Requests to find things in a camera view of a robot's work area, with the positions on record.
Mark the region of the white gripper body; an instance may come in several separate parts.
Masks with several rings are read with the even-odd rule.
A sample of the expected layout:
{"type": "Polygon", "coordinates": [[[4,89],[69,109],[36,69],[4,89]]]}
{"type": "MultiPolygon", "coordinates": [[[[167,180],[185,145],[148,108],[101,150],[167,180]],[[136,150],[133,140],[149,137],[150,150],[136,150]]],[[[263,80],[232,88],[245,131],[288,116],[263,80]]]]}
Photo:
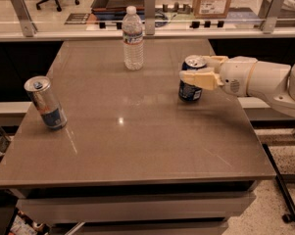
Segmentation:
{"type": "Polygon", "coordinates": [[[257,62],[255,58],[242,56],[225,61],[220,70],[222,90],[230,95],[245,97],[250,72],[257,62]]]}

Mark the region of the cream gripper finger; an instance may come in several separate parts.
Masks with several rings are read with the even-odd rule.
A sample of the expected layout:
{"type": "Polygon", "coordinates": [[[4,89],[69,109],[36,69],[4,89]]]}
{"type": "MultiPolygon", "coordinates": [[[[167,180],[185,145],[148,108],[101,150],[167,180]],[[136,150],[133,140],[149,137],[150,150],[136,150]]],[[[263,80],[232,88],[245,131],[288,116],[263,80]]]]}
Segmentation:
{"type": "Polygon", "coordinates": [[[210,68],[201,70],[182,70],[179,78],[186,84],[206,90],[215,90],[223,86],[221,77],[210,68]]]}
{"type": "Polygon", "coordinates": [[[228,60],[228,56],[204,56],[203,59],[208,68],[212,68],[214,72],[219,73],[222,64],[228,60]]]}

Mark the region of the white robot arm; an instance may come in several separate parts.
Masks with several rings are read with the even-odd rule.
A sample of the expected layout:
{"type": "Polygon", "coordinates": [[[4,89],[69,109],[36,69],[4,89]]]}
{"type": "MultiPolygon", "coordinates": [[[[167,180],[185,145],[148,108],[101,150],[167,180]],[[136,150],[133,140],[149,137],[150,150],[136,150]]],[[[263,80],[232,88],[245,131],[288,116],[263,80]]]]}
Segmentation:
{"type": "Polygon", "coordinates": [[[242,56],[204,56],[204,60],[205,68],[183,70],[180,79],[206,90],[220,87],[230,95],[261,99],[274,110],[295,118],[295,65],[242,56]]]}

